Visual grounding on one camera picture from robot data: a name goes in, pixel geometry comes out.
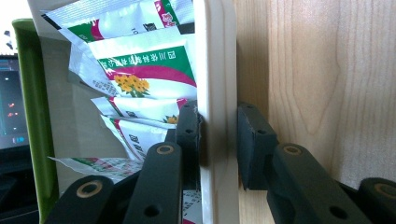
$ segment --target computer screen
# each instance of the computer screen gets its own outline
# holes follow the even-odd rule
[[[27,145],[18,56],[0,56],[0,150]]]

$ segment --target plastic packet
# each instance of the plastic packet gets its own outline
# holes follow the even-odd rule
[[[121,96],[196,99],[193,23],[89,44]]]
[[[117,183],[140,171],[143,162],[124,158],[51,158],[84,175],[103,175]]]
[[[69,70],[78,75],[86,85],[97,91],[108,96],[118,94],[100,64],[96,60],[90,59],[75,45],[72,45],[70,49]]]
[[[102,113],[110,117],[153,119],[164,123],[177,123],[179,109],[186,99],[99,97],[92,99]]]
[[[79,47],[194,21],[191,0],[81,0],[43,18]]]
[[[107,128],[120,140],[128,157],[134,161],[144,161],[149,148],[165,140],[168,129],[176,128],[148,119],[123,119],[102,116]]]

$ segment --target wood grain surface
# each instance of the wood grain surface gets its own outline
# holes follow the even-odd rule
[[[333,178],[353,188],[369,176],[396,181],[396,1],[234,4],[239,99]],[[240,191],[241,223],[271,222],[264,194]]]

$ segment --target green plastic edge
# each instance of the green plastic edge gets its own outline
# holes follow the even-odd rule
[[[44,223],[59,199],[50,110],[41,44],[32,19],[12,22],[21,68],[21,88],[32,154],[40,223]]]

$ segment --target white plastic box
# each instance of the white plastic box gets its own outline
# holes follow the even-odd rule
[[[73,0],[28,0],[40,36],[55,155],[122,157],[91,103],[98,93],[67,81],[70,44],[41,18]],[[236,20],[231,0],[194,0],[198,110],[204,117],[201,185],[204,223],[239,223],[236,162]],[[60,192],[81,177],[57,165]]]

